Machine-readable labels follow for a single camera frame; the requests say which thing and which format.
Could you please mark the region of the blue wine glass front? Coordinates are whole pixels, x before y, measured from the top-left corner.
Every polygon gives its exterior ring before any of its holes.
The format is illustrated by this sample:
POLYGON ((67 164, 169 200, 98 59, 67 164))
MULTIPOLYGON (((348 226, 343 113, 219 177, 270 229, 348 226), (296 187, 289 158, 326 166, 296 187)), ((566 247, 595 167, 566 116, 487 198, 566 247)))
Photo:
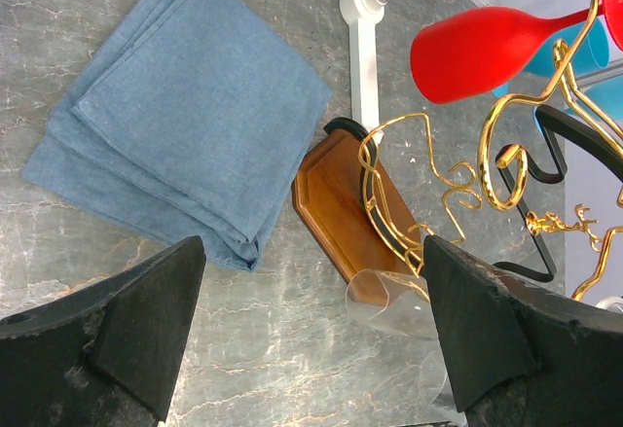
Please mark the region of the blue wine glass front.
POLYGON ((622 75, 594 72, 577 79, 579 88, 619 125, 622 125, 622 75))

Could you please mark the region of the red wine glass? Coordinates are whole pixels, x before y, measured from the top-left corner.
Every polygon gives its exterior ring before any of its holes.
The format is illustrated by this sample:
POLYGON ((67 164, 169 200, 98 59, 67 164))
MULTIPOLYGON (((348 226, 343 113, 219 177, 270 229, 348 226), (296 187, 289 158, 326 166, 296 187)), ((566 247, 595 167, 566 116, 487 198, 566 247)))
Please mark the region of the red wine glass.
POLYGON ((414 82, 422 95, 446 104, 498 88, 522 72, 555 33, 579 30, 568 45, 567 61, 587 46, 598 16, 622 45, 622 0, 591 0, 567 16, 538 18, 507 7, 468 10, 423 28, 410 51, 414 82))

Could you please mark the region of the clear wine glass middle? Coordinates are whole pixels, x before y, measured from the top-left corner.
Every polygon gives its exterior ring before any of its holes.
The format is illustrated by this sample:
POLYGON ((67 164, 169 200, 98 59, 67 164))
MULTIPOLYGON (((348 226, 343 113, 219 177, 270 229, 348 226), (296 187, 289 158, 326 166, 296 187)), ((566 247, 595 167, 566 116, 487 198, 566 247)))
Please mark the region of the clear wine glass middle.
POLYGON ((426 281, 414 274, 363 269, 346 291, 349 317, 375 330, 437 339, 426 281))

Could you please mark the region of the white clothes rail frame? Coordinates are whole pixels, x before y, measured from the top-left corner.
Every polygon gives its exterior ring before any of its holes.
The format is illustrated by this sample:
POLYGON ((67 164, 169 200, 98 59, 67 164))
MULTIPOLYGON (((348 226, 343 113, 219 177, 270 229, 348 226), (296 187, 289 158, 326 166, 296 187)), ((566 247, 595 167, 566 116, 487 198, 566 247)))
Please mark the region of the white clothes rail frame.
POLYGON ((352 118, 372 130, 380 124, 376 26, 388 0, 340 0, 348 25, 352 118))

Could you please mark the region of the clear wine glass front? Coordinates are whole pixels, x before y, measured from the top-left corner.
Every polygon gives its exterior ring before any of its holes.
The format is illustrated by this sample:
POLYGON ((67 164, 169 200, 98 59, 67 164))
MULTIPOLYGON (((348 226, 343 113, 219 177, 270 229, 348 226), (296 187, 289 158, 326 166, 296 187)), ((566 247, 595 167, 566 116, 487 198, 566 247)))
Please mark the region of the clear wine glass front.
POLYGON ((457 410, 440 348, 434 349, 424 358, 420 369, 419 387, 425 403, 444 421, 454 426, 467 425, 465 414, 457 410))

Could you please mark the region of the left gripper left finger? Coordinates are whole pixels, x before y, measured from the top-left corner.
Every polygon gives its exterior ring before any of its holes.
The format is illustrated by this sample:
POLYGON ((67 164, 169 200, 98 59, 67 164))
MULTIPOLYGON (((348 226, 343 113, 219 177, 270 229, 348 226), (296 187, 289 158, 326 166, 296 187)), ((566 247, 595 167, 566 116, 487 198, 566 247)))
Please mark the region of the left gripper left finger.
POLYGON ((166 420, 202 284, 202 240, 1 321, 4 426, 166 420))

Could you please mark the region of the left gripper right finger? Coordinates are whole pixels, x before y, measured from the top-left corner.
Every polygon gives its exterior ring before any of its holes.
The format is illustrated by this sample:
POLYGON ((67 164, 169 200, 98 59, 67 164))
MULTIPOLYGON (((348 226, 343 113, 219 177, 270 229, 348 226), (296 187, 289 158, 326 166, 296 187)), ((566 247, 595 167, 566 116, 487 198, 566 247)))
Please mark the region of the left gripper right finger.
POLYGON ((516 278, 438 235, 423 275, 471 426, 619 426, 622 317, 516 278))

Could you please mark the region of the blue wine glass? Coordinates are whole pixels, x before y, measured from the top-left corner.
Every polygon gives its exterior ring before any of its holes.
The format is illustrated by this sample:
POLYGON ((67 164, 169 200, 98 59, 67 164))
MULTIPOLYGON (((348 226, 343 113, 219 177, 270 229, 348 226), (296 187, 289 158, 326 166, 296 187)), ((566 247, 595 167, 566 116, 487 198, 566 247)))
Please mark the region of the blue wine glass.
POLYGON ((619 125, 622 125, 622 75, 594 72, 577 79, 579 88, 619 125))
MULTIPOLYGON (((530 62, 522 69, 522 73, 550 78, 554 72, 553 48, 558 39, 563 39, 570 47, 583 28, 579 22, 552 34, 540 47, 530 62)), ((609 46, 607 33, 602 21, 597 18, 587 37, 582 41, 572 60, 573 71, 583 75, 606 68, 609 63, 609 46)))

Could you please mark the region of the clear wine glass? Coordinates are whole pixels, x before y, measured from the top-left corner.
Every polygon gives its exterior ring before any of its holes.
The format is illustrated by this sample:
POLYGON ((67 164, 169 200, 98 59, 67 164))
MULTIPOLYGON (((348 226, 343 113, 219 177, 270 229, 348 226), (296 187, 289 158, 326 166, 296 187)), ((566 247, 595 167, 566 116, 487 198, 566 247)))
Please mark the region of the clear wine glass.
POLYGON ((414 274, 363 269, 346 291, 349 317, 375 330, 437 339, 426 281, 414 274))
POLYGON ((425 403, 444 421, 454 426, 467 425, 465 414, 457 410, 440 348, 434 349, 424 358, 420 369, 419 387, 425 403))

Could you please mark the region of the folded blue cloth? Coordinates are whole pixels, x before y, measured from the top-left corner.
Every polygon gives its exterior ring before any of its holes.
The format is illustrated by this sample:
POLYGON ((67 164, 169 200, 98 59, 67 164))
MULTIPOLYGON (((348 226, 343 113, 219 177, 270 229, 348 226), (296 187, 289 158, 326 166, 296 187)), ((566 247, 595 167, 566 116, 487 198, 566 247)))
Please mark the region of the folded blue cloth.
POLYGON ((241 0, 139 0, 52 110, 22 176, 251 271, 332 92, 241 0))

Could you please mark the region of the blue wine glass back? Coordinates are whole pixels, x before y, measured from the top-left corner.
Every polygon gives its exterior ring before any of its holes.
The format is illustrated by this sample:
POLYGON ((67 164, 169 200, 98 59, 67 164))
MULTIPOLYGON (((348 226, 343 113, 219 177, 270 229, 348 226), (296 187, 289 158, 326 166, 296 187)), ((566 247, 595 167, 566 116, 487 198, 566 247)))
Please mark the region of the blue wine glass back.
MULTIPOLYGON (((540 47, 530 62, 522 69, 522 73, 550 78, 554 72, 553 48, 558 39, 563 39, 570 47, 583 28, 579 22, 552 34, 540 47)), ((606 68, 609 63, 609 46, 607 33, 602 21, 597 18, 587 37, 582 41, 572 60, 573 71, 583 75, 606 68)))

